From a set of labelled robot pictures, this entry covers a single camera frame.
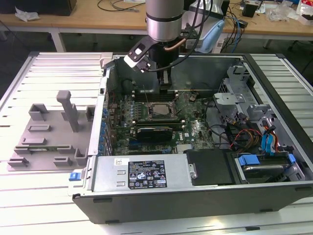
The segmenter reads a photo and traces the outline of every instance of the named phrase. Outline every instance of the motherboard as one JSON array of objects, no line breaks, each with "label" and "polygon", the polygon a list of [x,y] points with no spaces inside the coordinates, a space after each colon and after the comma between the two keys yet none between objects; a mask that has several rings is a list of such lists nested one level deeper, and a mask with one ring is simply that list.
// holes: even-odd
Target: motherboard
[{"label": "motherboard", "polygon": [[196,92],[111,94],[113,155],[175,154],[214,148],[204,124],[205,98]]}]

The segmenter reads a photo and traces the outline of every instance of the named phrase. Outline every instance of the table leg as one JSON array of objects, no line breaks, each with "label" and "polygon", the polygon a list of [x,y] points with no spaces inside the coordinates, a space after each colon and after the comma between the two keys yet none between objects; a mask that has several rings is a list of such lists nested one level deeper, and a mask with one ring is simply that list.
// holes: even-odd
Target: table leg
[{"label": "table leg", "polygon": [[8,38],[6,37],[4,31],[0,31],[0,41],[6,41]]},{"label": "table leg", "polygon": [[223,47],[224,41],[227,38],[228,34],[227,33],[222,33],[217,40],[215,46],[212,49],[212,53],[219,54],[221,52],[221,49]]},{"label": "table leg", "polygon": [[272,39],[267,39],[267,40],[265,41],[263,47],[264,47],[265,49],[267,49],[267,48],[269,47],[269,45],[270,45],[271,42],[272,42]]},{"label": "table leg", "polygon": [[97,34],[96,34],[96,33],[93,33],[93,34],[92,34],[92,40],[93,40],[93,43],[94,43],[94,44],[97,44],[97,43],[98,43],[98,37],[97,37]]},{"label": "table leg", "polygon": [[57,52],[66,52],[62,35],[59,32],[50,32]]}]

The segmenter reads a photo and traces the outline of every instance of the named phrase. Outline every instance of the screw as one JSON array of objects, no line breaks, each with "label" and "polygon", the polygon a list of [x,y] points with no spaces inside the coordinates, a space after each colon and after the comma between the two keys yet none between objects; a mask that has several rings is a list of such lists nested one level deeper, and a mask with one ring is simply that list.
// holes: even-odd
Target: screw
[{"label": "screw", "polygon": [[190,172],[190,177],[191,177],[191,179],[196,179],[197,175],[195,172],[192,171],[192,172]]}]

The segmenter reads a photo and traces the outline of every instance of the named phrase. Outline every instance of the psu label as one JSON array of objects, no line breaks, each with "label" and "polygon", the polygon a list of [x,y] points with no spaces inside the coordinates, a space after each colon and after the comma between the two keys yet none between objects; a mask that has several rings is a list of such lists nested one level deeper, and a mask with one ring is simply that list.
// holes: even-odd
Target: psu label
[{"label": "psu label", "polygon": [[167,188],[164,160],[128,162],[128,187]]}]

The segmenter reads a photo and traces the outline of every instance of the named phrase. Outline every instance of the blue cable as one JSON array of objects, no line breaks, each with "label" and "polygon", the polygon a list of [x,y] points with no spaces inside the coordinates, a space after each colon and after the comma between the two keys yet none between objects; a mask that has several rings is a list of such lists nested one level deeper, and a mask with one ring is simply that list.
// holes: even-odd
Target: blue cable
[{"label": "blue cable", "polygon": [[230,17],[230,16],[226,16],[227,18],[230,18],[230,19],[234,19],[235,21],[236,21],[236,23],[237,23],[237,35],[236,35],[236,39],[235,39],[235,46],[234,46],[234,48],[231,50],[231,53],[233,53],[234,51],[235,51],[235,49],[236,49],[236,47],[237,47],[237,45],[238,45],[238,42],[239,42],[239,38],[240,38],[240,26],[239,26],[239,22],[238,22],[238,19],[237,18],[235,18],[235,17]]}]

